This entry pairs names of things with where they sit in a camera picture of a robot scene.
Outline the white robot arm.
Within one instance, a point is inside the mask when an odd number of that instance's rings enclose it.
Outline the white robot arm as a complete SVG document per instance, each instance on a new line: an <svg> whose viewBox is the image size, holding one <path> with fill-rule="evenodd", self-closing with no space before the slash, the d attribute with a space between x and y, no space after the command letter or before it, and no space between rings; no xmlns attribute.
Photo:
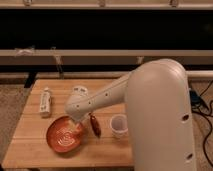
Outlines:
<svg viewBox="0 0 213 171"><path fill-rule="evenodd" d="M70 96L66 113L125 105L134 171L197 171L188 77L172 59L147 62L87 96Z"/></svg>

